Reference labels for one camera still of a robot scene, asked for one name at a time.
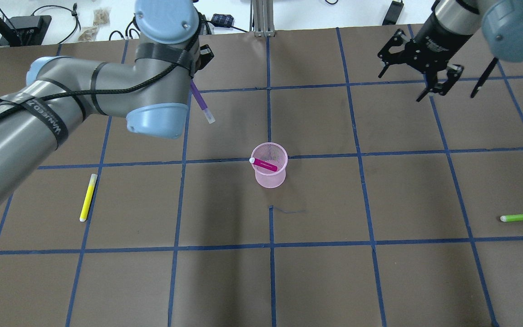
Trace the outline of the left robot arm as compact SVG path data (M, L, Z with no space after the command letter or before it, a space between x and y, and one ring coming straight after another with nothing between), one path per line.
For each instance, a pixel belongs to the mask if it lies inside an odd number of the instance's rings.
M133 65L43 57L26 86L0 97L0 205L92 114L125 118L132 133L181 136L199 60L191 0L138 0Z

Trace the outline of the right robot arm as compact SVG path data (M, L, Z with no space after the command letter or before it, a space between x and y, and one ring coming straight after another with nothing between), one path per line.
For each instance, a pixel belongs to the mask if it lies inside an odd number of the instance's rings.
M436 0L415 37L397 29L378 52L379 77L392 65L406 64L425 79L417 101L430 93L446 95L464 72L450 60L478 31L493 58L471 91L473 99L498 62L523 62L523 0Z

